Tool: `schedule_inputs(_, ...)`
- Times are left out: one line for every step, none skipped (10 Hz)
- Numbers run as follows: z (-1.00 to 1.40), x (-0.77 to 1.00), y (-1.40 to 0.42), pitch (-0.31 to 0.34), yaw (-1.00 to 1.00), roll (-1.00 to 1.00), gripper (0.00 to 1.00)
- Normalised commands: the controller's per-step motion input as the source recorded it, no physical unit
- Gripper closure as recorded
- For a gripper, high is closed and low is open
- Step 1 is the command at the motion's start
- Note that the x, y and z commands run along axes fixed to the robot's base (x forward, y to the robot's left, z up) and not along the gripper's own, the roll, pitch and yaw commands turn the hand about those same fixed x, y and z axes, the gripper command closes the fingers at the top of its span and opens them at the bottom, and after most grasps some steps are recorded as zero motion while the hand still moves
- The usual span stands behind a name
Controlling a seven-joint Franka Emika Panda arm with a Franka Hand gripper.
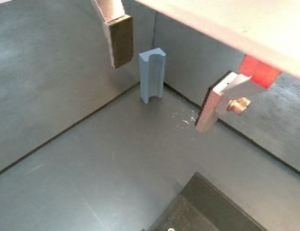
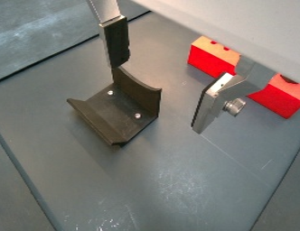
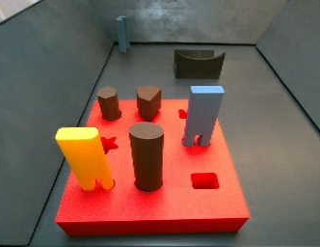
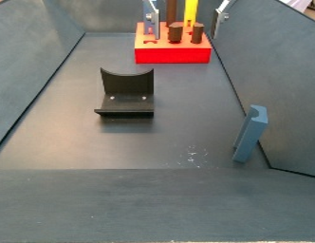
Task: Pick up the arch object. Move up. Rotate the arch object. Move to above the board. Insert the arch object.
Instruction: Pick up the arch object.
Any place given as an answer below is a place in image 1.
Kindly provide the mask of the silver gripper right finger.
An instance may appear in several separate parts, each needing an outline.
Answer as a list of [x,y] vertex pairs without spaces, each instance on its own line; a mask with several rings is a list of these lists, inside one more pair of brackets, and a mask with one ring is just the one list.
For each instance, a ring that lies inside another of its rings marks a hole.
[[241,115],[251,105],[249,96],[265,91],[281,73],[277,70],[257,71],[252,77],[228,72],[209,88],[196,129],[205,133],[228,112]]

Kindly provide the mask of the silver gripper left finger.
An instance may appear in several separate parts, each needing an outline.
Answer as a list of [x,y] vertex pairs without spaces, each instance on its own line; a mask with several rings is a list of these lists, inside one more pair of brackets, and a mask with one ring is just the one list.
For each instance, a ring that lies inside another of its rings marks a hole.
[[118,69],[133,58],[133,18],[126,14],[121,0],[92,0],[101,17],[112,66]]

